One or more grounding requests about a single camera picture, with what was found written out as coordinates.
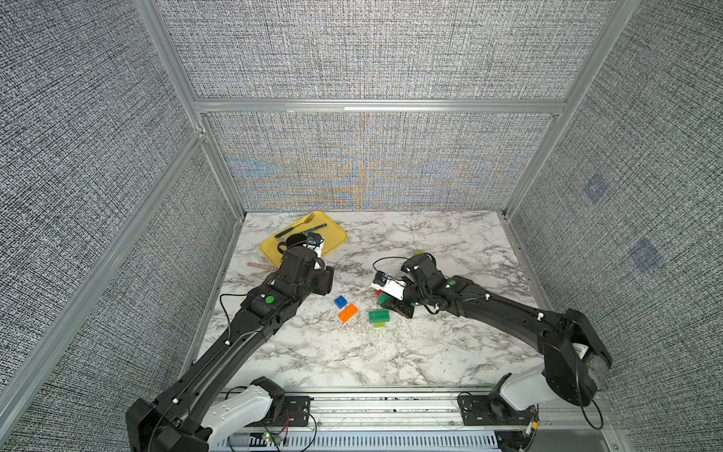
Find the blue square lego brick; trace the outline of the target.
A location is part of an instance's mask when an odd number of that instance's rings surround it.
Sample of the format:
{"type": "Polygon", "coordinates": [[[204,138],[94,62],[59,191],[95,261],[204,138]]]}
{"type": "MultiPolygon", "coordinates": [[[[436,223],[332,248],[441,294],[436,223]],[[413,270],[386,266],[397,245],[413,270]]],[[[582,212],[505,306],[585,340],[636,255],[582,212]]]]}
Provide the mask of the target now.
{"type": "Polygon", "coordinates": [[[338,298],[336,298],[336,299],[334,300],[334,304],[335,304],[339,309],[343,309],[343,308],[346,307],[346,305],[348,305],[348,301],[347,301],[343,296],[340,296],[340,297],[338,297],[338,298]]]}

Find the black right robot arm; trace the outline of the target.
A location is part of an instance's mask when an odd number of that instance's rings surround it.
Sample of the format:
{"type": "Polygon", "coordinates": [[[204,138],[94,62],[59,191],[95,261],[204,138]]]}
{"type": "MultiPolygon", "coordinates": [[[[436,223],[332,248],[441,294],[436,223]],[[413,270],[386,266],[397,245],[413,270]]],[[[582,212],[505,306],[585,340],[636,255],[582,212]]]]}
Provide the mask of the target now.
{"type": "Polygon", "coordinates": [[[534,308],[507,299],[461,276],[446,277],[435,258],[421,253],[404,260],[402,276],[378,270],[373,288],[391,297],[388,308],[405,318],[423,306],[431,315],[448,313],[487,324],[534,348],[541,365],[502,378],[491,403],[500,412],[521,412],[561,399],[586,408],[604,385],[612,357],[589,319],[534,308]]]}

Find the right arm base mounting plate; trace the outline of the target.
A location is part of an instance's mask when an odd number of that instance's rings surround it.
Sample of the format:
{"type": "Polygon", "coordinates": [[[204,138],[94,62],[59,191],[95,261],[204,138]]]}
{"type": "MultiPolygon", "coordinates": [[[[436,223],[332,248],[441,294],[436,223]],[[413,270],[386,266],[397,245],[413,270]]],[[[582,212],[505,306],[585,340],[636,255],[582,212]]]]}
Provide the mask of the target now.
{"type": "Polygon", "coordinates": [[[463,424],[467,427],[520,427],[537,420],[534,407],[516,411],[500,395],[461,392],[457,396],[457,403],[463,424]]]}

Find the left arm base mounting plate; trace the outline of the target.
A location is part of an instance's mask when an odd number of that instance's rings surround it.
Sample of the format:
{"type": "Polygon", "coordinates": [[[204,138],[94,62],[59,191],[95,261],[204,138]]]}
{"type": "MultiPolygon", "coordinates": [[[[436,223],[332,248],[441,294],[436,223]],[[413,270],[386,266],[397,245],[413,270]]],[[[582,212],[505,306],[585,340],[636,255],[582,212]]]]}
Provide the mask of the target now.
{"type": "Polygon", "coordinates": [[[312,400],[306,395],[276,397],[262,423],[269,427],[307,427],[312,400]]]}

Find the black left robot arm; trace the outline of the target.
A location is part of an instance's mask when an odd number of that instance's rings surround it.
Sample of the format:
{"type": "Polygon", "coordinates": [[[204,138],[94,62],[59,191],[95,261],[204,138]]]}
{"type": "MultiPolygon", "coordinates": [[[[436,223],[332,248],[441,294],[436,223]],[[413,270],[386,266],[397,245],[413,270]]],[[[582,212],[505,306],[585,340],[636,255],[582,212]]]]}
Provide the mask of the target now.
{"type": "Polygon", "coordinates": [[[218,401],[240,367],[297,314],[310,295],[333,287],[334,269],[317,252],[293,247],[263,284],[250,290],[216,342],[153,401],[138,399],[126,412],[134,451],[207,451],[266,415],[279,415],[284,391],[269,380],[218,401]]]}

